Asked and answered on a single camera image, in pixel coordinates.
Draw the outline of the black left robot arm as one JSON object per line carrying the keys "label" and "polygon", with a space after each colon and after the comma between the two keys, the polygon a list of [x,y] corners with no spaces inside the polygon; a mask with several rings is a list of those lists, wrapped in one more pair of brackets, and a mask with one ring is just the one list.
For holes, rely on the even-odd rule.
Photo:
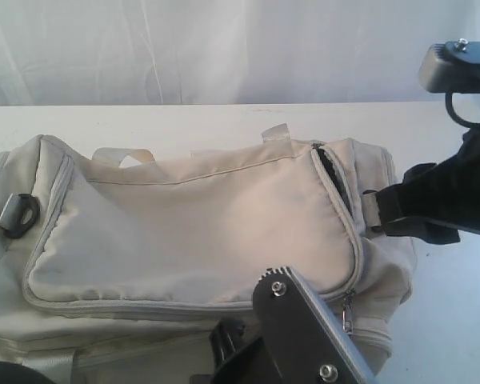
{"label": "black left robot arm", "polygon": [[[246,324],[223,318],[209,335],[214,356],[212,374],[193,374],[190,383],[281,383],[282,379],[260,336],[245,342]],[[0,383],[52,383],[37,370],[0,362]]]}

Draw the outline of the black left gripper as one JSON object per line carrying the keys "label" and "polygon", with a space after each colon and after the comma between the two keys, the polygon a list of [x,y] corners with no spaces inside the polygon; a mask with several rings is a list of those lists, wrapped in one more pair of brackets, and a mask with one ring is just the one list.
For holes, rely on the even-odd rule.
{"label": "black left gripper", "polygon": [[222,318],[209,335],[214,357],[212,374],[193,374],[190,384],[275,384],[280,373],[260,334],[244,339],[246,324],[239,318]]}

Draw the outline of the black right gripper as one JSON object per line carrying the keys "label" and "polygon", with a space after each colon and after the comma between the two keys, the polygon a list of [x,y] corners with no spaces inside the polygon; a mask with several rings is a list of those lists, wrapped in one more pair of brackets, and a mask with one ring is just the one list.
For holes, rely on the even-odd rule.
{"label": "black right gripper", "polygon": [[376,202],[390,237],[455,244],[458,230],[480,234],[480,131],[465,133],[447,160],[408,169],[402,182],[376,193]]}

